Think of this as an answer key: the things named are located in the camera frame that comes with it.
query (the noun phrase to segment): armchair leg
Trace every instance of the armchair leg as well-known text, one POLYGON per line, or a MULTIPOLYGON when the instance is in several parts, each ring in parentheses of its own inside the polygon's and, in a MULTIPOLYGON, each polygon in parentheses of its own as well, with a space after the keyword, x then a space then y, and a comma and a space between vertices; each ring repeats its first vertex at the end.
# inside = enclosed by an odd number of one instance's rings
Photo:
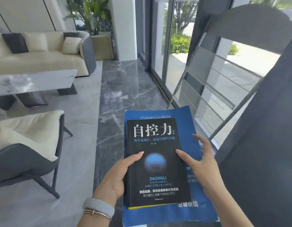
POLYGON ((53 175, 53 181, 52 181, 52 186, 50 187, 41 177, 26 173, 23 174, 24 176, 27 176, 31 179, 34 179, 40 186, 42 186, 45 190, 47 190, 49 193, 51 193, 56 199, 60 198, 60 195, 55 191, 55 184, 57 181, 57 168, 54 170, 54 175, 53 175))
POLYGON ((65 126, 63 127, 63 131, 67 132, 71 137, 73 136, 73 134, 65 126))

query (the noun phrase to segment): person's left hand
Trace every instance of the person's left hand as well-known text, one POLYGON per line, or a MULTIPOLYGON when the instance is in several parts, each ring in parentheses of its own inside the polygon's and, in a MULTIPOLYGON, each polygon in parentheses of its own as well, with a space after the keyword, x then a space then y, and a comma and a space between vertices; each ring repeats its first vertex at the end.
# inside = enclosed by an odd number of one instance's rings
POLYGON ((144 151, 129 156, 124 159, 124 156, 114 164, 114 166, 107 172, 102 182, 96 188, 93 198, 99 199, 103 202, 115 206, 117 199, 124 194, 123 178, 127 172, 127 168, 135 161, 139 160, 144 151))

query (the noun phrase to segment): gray wristband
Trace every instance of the gray wristband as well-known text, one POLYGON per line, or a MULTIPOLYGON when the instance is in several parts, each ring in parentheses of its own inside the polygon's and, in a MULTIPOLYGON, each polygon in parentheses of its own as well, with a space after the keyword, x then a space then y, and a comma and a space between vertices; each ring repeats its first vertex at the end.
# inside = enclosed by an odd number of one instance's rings
POLYGON ((106 202, 103 202, 99 199, 86 198, 83 204, 83 209, 86 208, 90 208, 92 210, 107 214, 107 216, 109 216, 110 219, 114 215, 114 208, 110 204, 107 204, 106 202))

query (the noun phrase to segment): blue folder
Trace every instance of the blue folder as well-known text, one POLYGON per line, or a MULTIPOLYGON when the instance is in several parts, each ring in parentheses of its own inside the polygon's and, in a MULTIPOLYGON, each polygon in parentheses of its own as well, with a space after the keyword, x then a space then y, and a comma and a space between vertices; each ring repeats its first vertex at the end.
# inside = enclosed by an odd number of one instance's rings
MULTIPOLYGON (((188 153, 196 160, 202 159, 202 152, 199 142, 193 138, 195 127, 191 116, 189 106, 178 109, 163 110, 163 111, 133 111, 125 112, 125 140, 126 140, 126 125, 127 120, 133 119, 159 119, 159 118, 175 118, 178 126, 182 151, 188 153)), ((155 223, 169 223, 178 221, 200 221, 200 222, 216 222, 218 215, 209 200, 204 194, 201 184, 195 178, 192 170, 186 164, 187 180, 191 191, 192 202, 180 204, 170 204, 163 206, 153 206, 129 210, 123 203, 123 225, 125 227, 155 223)))

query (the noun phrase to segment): dark gray pillow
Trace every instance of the dark gray pillow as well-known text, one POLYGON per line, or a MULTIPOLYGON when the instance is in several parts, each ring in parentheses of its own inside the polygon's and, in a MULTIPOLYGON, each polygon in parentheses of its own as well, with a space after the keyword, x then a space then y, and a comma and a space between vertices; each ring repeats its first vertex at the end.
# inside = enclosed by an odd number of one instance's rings
POLYGON ((80 32, 63 32, 64 34, 64 39, 66 37, 69 37, 69 38, 82 38, 80 32))
POLYGON ((13 54, 28 52, 25 39, 22 34, 6 33, 6 34, 2 34, 2 37, 13 54))

